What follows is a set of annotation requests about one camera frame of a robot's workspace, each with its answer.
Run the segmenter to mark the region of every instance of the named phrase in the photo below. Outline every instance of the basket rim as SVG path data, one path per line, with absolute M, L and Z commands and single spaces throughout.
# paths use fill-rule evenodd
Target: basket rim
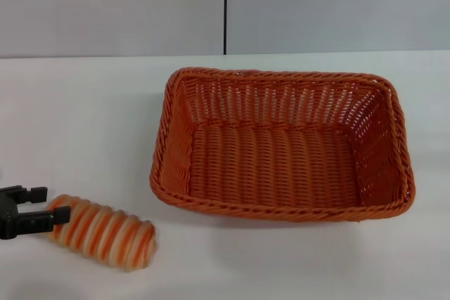
M 343 81 L 352 83 L 369 84 L 390 96 L 387 109 L 391 119 L 390 131 L 393 140 L 396 143 L 394 151 L 396 153 L 397 166 L 401 169 L 403 184 L 401 197 L 389 204 L 375 205 L 370 207 L 348 207 L 348 208 L 314 208 L 314 207 L 268 207 L 255 204 L 233 204 L 217 200 L 208 200 L 198 197 L 191 197 L 180 193 L 173 193 L 166 190 L 160 184 L 160 168 L 165 156 L 165 141 L 167 140 L 170 124 L 172 120 L 172 103 L 174 102 L 174 93 L 178 89 L 182 79 L 186 77 L 209 78 L 214 79 L 236 79 L 250 81 L 269 81 L 280 80 L 298 80 L 301 82 L 311 81 Z M 150 186 L 156 196 L 167 204 L 190 209 L 193 211 L 202 211 L 211 214 L 223 214 L 233 216 L 238 214 L 242 216 L 245 213 L 246 218 L 254 219 L 278 219 L 301 221 L 314 219 L 321 221 L 360 221 L 364 219 L 382 219 L 390 218 L 403 214 L 413 204 L 416 194 L 416 187 L 413 179 L 411 160 L 406 145 L 406 131 L 404 126 L 404 114 L 401 110 L 397 92 L 393 85 L 386 79 L 368 73 L 354 72 L 271 72 L 259 70 L 219 70 L 216 68 L 205 67 L 186 67 L 176 71 L 169 78 L 165 90 L 165 99 L 162 108 L 160 128 L 158 130 L 155 152 L 153 155 L 153 164 L 150 173 Z

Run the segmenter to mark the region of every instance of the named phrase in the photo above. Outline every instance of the white table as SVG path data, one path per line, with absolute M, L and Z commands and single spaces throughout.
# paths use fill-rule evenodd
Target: white table
M 414 205 L 395 219 L 297 225 L 163 204 L 148 184 L 163 91 L 189 65 L 388 78 L 406 115 Z M 0 186 L 122 208 L 153 221 L 160 244 L 149 268 L 126 274 L 37 236 L 0 242 L 0 299 L 448 300 L 449 75 L 450 51 L 0 60 Z

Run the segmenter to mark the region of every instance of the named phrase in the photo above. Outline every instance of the basket bottom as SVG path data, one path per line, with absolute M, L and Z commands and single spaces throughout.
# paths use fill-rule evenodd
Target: basket bottom
M 361 206 L 351 138 L 333 129 L 196 129 L 188 194 L 271 207 Z

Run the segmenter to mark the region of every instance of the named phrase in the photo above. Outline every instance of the orange and white striped object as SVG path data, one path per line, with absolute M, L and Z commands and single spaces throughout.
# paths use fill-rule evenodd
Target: orange and white striped object
M 46 234 L 51 240 L 127 271 L 148 266 L 156 250 L 155 227 L 150 221 L 69 195 L 55 198 L 47 210 L 65 205 L 72 207 L 70 222 L 55 225 Z

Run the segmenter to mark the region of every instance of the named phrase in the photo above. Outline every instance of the orange wicker basket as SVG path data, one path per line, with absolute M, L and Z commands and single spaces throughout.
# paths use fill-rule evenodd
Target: orange wicker basket
M 385 79 L 205 68 L 167 83 L 150 184 L 170 205 L 277 221 L 389 218 L 416 191 Z

